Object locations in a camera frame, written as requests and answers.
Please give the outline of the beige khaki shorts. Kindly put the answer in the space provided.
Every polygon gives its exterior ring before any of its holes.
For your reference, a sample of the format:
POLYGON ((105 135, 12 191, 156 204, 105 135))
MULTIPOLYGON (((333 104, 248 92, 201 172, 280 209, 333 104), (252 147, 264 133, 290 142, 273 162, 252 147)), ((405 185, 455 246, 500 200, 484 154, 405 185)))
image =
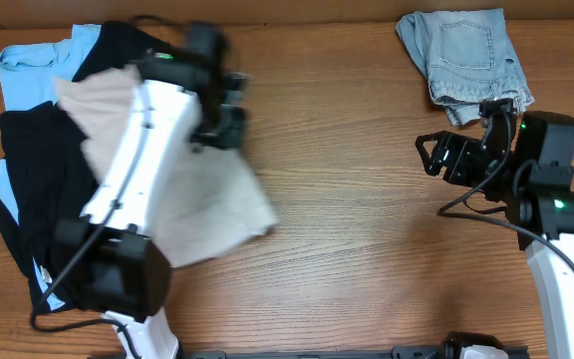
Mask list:
MULTIPOLYGON (((86 136, 81 151, 96 180, 111 167, 139 81, 133 65, 55 81, 60 107, 86 136)), ((211 147, 178 155, 158 209, 153 240, 174 267, 220 256, 278 222, 241 154, 211 147)))

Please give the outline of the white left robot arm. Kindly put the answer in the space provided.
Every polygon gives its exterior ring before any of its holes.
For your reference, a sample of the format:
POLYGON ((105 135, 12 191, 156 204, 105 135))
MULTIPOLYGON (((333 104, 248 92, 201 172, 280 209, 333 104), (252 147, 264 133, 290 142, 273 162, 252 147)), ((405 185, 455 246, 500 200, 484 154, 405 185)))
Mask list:
POLYGON ((68 327, 111 325, 125 358, 183 355, 163 309, 171 265, 149 225, 184 146, 241 145, 246 114, 236 103, 247 77, 224 70, 227 47, 217 26, 191 22, 183 47, 138 60, 141 81, 110 169, 79 218, 56 226, 51 257, 59 272, 46 292, 63 288, 79 308, 101 313, 68 327))

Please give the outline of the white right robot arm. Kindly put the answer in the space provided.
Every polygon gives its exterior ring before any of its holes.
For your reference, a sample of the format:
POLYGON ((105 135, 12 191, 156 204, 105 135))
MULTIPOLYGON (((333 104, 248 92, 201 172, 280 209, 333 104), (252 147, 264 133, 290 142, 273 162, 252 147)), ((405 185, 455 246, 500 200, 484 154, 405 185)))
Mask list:
POLYGON ((485 133, 416 139, 424 170, 467 191, 438 210, 514 231, 535 280, 548 354, 574 358, 574 118, 509 99, 479 105, 485 133))

